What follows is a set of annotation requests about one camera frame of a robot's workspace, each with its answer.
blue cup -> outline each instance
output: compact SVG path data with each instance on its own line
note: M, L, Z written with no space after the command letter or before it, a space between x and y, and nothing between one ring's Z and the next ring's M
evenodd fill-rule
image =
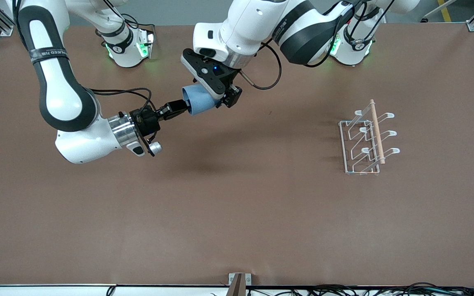
M182 97L189 103L188 111L193 116L212 109L217 103L217 100L213 99L201 84L184 86L182 88Z

gray floor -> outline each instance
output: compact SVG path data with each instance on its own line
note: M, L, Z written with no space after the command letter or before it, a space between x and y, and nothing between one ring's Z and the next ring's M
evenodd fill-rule
M140 23L156 25L193 25L197 22L222 22L226 18L232 0L130 0L119 7L122 13L129 13ZM319 11L326 11L337 0L311 0ZM438 6L437 0L421 0L407 15L389 13L390 23L419 22L422 16ZM463 22L474 14L474 0L460 0L448 7L453 22ZM441 13L429 18L430 22L443 22ZM84 19L71 16L73 25L90 25Z

wooden stick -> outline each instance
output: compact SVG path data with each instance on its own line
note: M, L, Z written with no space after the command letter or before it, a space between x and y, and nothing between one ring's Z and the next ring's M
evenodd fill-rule
M370 108L372 112L372 125L374 126L374 133L376 134L376 145L378 148L378 159L380 164L385 164L385 156L383 155L383 145L381 142L380 125L378 125L378 115L376 114L376 104L374 100L370 100Z

yellow tape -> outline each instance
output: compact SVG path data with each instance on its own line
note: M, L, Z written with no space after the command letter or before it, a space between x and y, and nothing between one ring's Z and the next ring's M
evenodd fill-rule
M444 3L444 0L438 0L438 5L442 5ZM442 17L444 17L444 22L451 22L451 17L449 16L449 11L447 11L447 7L444 7L444 9L442 9Z

brown table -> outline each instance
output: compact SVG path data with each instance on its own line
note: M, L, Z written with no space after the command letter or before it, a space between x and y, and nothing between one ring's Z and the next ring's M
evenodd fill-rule
M70 28L79 81L148 86L157 105L192 77L192 27L158 28L160 60L121 69L93 28ZM474 285L474 33L388 24L356 67L283 60L272 90L162 123L164 151L64 160L16 36L0 41L0 283ZM267 85L268 51L246 68ZM337 122L376 100L402 153L380 176L344 174ZM141 106L101 97L104 116Z

